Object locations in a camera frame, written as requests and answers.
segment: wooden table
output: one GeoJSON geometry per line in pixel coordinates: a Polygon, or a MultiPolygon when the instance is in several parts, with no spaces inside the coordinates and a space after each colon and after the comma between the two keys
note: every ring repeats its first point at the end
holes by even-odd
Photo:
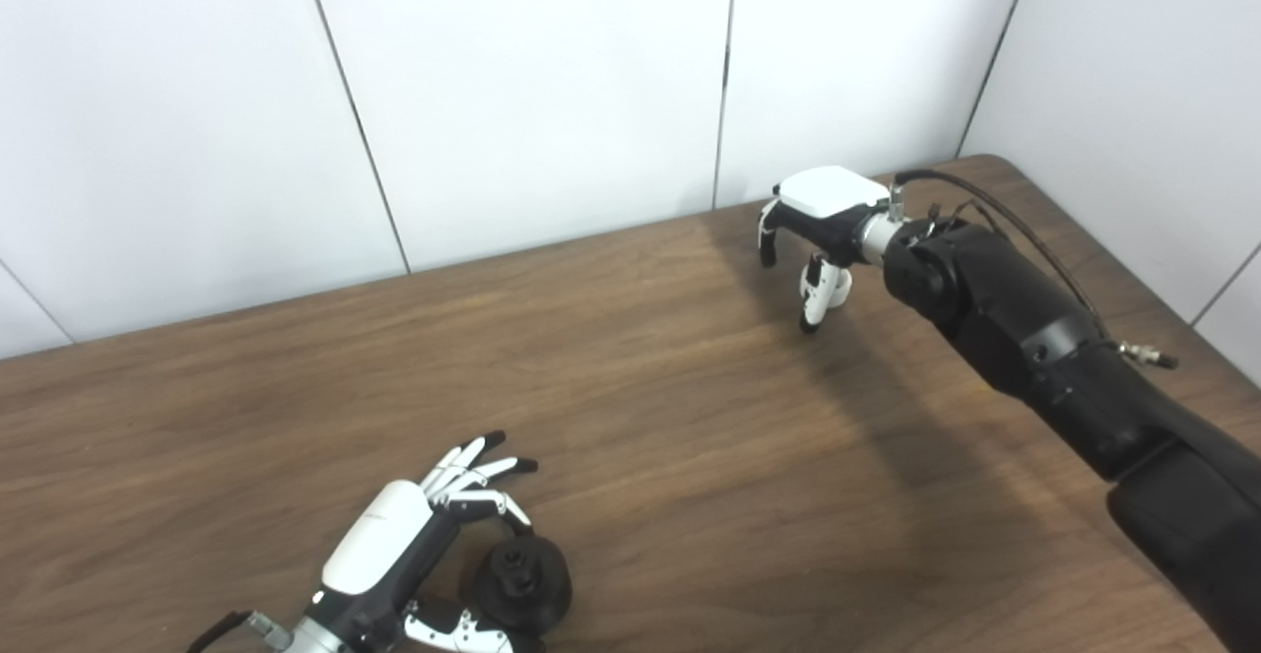
{"type": "MultiPolygon", "coordinates": [[[[992,158],[1149,374],[1261,450],[1261,398],[992,158]]],[[[948,187],[910,189],[922,213],[948,187]]],[[[757,205],[0,363],[5,650],[173,652],[233,608],[296,621],[388,479],[506,429],[559,542],[551,650],[1216,650],[1106,487],[860,269],[797,329],[806,248],[757,205]]],[[[499,537],[468,528],[427,589],[499,537]]],[[[410,647],[407,650],[424,650],[410,647]]],[[[245,634],[212,650],[261,652],[245,634]]]]}

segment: cable connector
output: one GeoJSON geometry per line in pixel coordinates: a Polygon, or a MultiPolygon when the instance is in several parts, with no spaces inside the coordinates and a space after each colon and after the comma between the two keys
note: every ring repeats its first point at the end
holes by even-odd
{"type": "Polygon", "coordinates": [[[907,203],[902,198],[902,185],[889,187],[889,221],[900,223],[907,218],[907,203]]]}
{"type": "Polygon", "coordinates": [[[1166,371],[1178,367],[1178,358],[1156,350],[1151,344],[1134,344],[1122,340],[1116,344],[1116,352],[1140,366],[1156,366],[1166,371]]]}
{"type": "Polygon", "coordinates": [[[284,650],[294,644],[294,634],[289,633],[285,627],[271,620],[262,611],[251,611],[250,618],[245,623],[262,637],[262,642],[272,650],[284,650]]]}

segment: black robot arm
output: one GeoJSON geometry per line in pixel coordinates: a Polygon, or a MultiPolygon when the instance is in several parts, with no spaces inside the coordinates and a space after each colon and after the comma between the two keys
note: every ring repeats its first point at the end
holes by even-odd
{"type": "MultiPolygon", "coordinates": [[[[936,171],[898,174],[883,195],[864,183],[873,182],[811,169],[776,187],[777,199],[759,218],[764,266],[776,263],[778,229],[818,246],[812,266],[883,266],[889,294],[1115,484],[1107,495],[1113,521],[1226,648],[1261,650],[1261,459],[1141,376],[1131,358],[1163,367],[1174,361],[1112,342],[1058,258],[984,190],[936,171]],[[980,195],[1043,250],[1073,292],[996,228],[965,223],[957,212],[946,221],[936,212],[907,221],[900,185],[918,178],[980,195]]],[[[802,279],[807,333],[839,304],[831,286],[811,276],[802,279]]],[[[847,286],[844,279],[839,284],[847,286]]]]}
{"type": "Polygon", "coordinates": [[[1101,478],[1121,531],[1232,652],[1261,650],[1261,460],[1158,390],[1093,316],[979,226],[884,255],[892,295],[1101,478]]]}

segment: black cable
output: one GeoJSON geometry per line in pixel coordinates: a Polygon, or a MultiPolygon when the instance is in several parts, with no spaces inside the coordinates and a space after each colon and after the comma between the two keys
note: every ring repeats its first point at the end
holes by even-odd
{"type": "Polygon", "coordinates": [[[956,218],[958,218],[958,214],[962,213],[963,209],[968,208],[976,209],[976,212],[980,213],[982,218],[985,218],[985,222],[989,223],[990,231],[994,232],[994,234],[997,234],[1004,240],[1008,238],[1008,232],[1004,232],[1002,227],[999,227],[999,223],[994,222],[994,214],[991,214],[989,209],[985,208],[985,205],[977,203],[976,198],[968,198],[966,203],[960,203],[960,205],[955,208],[955,214],[951,214],[947,231],[951,229],[951,227],[955,227],[955,221],[956,218]]]}
{"type": "Polygon", "coordinates": [[[223,634],[243,624],[252,613],[253,611],[232,611],[231,614],[223,616],[219,619],[219,623],[206,629],[206,633],[197,637],[197,640],[189,644],[188,653],[202,653],[202,650],[206,650],[212,643],[223,638],[223,634]]]}
{"type": "MultiPolygon", "coordinates": [[[[1095,319],[1095,324],[1098,325],[1100,333],[1103,334],[1103,338],[1111,340],[1107,325],[1103,325],[1103,316],[1100,315],[1098,310],[1095,308],[1095,304],[1091,303],[1090,295],[1086,295],[1086,290],[1082,289],[1079,284],[1077,284],[1077,280],[1073,279],[1073,275],[1072,272],[1068,271],[1068,267],[1066,267],[1064,263],[1059,261],[1059,257],[1057,257],[1057,255],[1052,252],[1050,246],[1047,246],[1045,241],[1042,241],[1042,238],[1038,237],[1037,232],[1033,231],[1033,228],[1029,227],[1028,223],[1021,221],[1019,214],[1013,213],[1011,209],[1009,209],[1008,205],[1000,203],[1000,200],[997,200],[995,195],[990,195],[989,192],[980,189],[980,187],[973,185],[973,183],[968,183],[963,180],[963,178],[958,178],[957,174],[934,171],[933,169],[910,169],[910,171],[902,171],[893,176],[893,183],[894,185],[898,187],[905,185],[905,183],[914,180],[939,180],[942,183],[951,183],[951,185],[960,187],[961,189],[968,192],[970,194],[973,195],[973,198],[981,200],[981,203],[990,205],[990,208],[992,208],[994,212],[1002,214],[1005,221],[1011,223],[1013,227],[1016,227],[1016,231],[1020,232],[1020,234],[1023,234],[1024,238],[1028,240],[1029,243],[1034,246],[1038,253],[1043,255],[1043,257],[1047,260],[1047,263],[1050,263],[1050,267],[1055,270],[1057,275],[1059,275],[1059,279],[1063,280],[1064,285],[1068,286],[1068,290],[1072,290],[1074,298],[1077,298],[1077,301],[1081,303],[1081,305],[1084,306],[1087,311],[1090,311],[1091,316],[1095,319]]],[[[986,213],[985,209],[981,208],[981,205],[973,204],[973,207],[977,208],[977,211],[981,212],[981,214],[987,221],[990,221],[992,226],[994,218],[989,217],[989,213],[986,213]]]]}

